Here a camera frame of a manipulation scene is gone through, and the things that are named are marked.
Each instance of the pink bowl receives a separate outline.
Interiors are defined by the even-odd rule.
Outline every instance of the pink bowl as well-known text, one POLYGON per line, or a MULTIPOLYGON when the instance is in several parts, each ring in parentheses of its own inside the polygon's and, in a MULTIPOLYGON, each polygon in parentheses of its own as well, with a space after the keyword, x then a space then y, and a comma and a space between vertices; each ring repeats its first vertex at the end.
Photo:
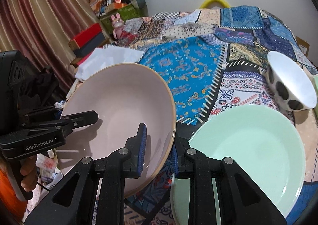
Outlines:
POLYGON ((57 149, 66 174, 83 157, 107 157, 135 136, 140 123, 147 125, 142 175, 125 180, 125 197, 150 183, 171 150, 176 127, 175 104, 169 87, 154 70, 134 63, 107 67, 87 79, 66 104, 62 115, 94 110, 96 124, 73 130, 57 149))

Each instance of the orange sleeve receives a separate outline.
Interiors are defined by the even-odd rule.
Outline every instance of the orange sleeve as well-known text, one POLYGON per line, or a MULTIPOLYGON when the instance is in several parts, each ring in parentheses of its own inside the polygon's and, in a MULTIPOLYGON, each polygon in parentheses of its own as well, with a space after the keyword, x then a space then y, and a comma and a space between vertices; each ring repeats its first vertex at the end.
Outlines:
POLYGON ((16 216, 19 220, 23 218, 28 202, 21 202, 17 199, 6 174, 1 169, 0 199, 14 216, 16 216))

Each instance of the mint green plate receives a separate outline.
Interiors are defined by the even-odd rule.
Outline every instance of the mint green plate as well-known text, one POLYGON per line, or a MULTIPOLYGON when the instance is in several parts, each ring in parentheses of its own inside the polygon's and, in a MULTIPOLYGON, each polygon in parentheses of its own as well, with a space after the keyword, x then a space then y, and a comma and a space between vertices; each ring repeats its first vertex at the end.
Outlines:
MULTIPOLYGON (((209 158, 232 157, 287 217, 304 182, 305 151, 284 115, 267 106, 237 106, 207 121, 189 143, 209 158)), ((189 197, 190 180, 174 179, 171 207, 179 225, 188 224, 189 197)))

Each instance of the clutter pile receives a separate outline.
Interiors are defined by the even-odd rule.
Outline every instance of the clutter pile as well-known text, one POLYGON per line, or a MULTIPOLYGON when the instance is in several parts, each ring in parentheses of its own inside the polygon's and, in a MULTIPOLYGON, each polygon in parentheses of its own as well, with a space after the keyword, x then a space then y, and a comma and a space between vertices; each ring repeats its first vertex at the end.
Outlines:
POLYGON ((112 34, 114 29, 112 16, 119 14, 120 17, 116 19, 122 19, 124 22, 142 17, 141 9, 144 8, 145 2, 146 0, 91 0, 90 6, 109 34, 112 34))

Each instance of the screw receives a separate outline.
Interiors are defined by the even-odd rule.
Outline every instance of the screw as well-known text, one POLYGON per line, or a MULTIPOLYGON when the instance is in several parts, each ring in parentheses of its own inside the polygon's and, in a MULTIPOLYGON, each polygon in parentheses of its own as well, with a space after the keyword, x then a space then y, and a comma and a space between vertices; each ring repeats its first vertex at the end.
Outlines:
POLYGON ((194 154, 197 153, 197 151, 196 151, 195 149, 193 149, 193 148, 190 148, 190 149, 187 149, 187 153, 188 153, 189 155, 194 155, 194 154))
POLYGON ((121 154, 121 155, 125 155, 125 154, 127 154, 129 152, 129 150, 127 149, 127 148, 121 148, 120 150, 119 150, 119 153, 121 154))
POLYGON ((224 162, 226 163, 226 164, 232 164, 233 163, 233 159, 232 158, 230 158, 230 157, 226 157, 225 159, 224 159, 224 162))
POLYGON ((90 157, 84 157, 84 158, 82 158, 81 162, 86 165, 86 164, 91 162, 91 158, 90 157))

